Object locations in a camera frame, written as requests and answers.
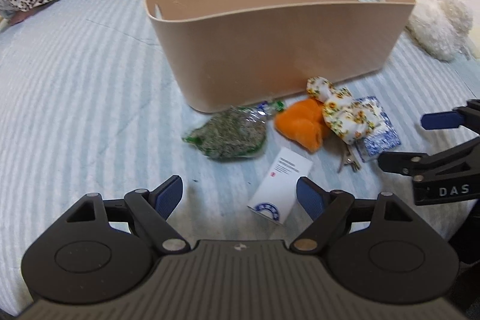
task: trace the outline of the light blue bedding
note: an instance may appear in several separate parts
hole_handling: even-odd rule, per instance
[[[431,58],[405,33],[383,70],[344,85],[356,97],[378,97],[401,151],[436,153],[474,136],[466,129],[420,128],[423,113],[450,110],[475,94],[451,64]],[[207,117],[186,105],[143,0],[60,0],[0,33],[0,307],[16,314],[30,302],[20,274],[23,253],[87,192],[121,198],[179,174],[184,197],[169,222],[191,243],[289,242],[310,223],[299,205],[284,226],[246,207],[285,146],[313,161],[310,178],[327,190],[341,188],[360,198],[393,191],[413,203],[408,178],[384,174],[375,163],[338,175],[335,139],[309,155],[272,124],[266,152],[257,159],[208,160],[181,141]],[[414,209],[448,238],[471,206]]]

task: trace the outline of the white fluffy plush toy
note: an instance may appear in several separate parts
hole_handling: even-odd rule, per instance
[[[452,60],[465,45],[473,13],[463,0],[416,0],[407,28],[439,60]]]

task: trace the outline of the plastic wrapper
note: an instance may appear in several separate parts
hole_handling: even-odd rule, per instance
[[[196,146],[211,159],[248,158],[262,150],[268,117],[283,110],[283,103],[261,103],[257,107],[232,107],[212,116],[183,141]]]

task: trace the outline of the textured gripper plate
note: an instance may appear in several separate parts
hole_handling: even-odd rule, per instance
[[[318,258],[290,253],[282,241],[201,241],[167,256],[121,298],[91,306],[40,300],[21,320],[464,319],[444,299],[393,306],[345,290]]]

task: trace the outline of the yellow object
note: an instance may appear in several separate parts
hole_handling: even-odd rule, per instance
[[[466,42],[472,55],[480,60],[480,26],[474,26]]]

